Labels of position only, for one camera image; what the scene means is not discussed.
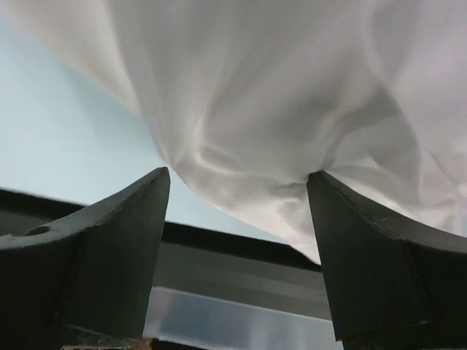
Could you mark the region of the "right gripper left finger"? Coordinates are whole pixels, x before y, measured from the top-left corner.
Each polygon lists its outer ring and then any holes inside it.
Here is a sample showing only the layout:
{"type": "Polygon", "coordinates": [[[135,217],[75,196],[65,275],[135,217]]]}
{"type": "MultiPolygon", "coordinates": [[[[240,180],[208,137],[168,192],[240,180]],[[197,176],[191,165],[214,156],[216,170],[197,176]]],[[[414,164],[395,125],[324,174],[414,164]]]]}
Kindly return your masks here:
{"type": "Polygon", "coordinates": [[[157,168],[127,188],[1,237],[1,337],[141,338],[169,201],[157,168]]]}

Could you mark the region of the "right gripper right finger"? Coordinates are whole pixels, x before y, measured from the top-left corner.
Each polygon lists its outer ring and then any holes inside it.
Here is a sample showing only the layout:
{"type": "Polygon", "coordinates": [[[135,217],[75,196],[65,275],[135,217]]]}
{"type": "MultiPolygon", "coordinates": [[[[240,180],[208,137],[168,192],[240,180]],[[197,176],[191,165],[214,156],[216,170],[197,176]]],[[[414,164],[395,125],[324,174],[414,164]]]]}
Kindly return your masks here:
{"type": "Polygon", "coordinates": [[[345,343],[466,341],[466,239],[320,172],[307,182],[334,333],[345,343]]]}

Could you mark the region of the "white printed t shirt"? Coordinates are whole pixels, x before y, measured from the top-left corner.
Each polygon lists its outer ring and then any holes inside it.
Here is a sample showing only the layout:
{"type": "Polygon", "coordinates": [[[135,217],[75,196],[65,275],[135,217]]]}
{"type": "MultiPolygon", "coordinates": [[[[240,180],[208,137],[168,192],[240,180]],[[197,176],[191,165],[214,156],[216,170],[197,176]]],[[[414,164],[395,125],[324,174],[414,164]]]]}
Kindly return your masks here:
{"type": "Polygon", "coordinates": [[[193,192],[315,263],[318,171],[464,234],[464,1],[3,1],[1,13],[138,112],[193,192]]]}

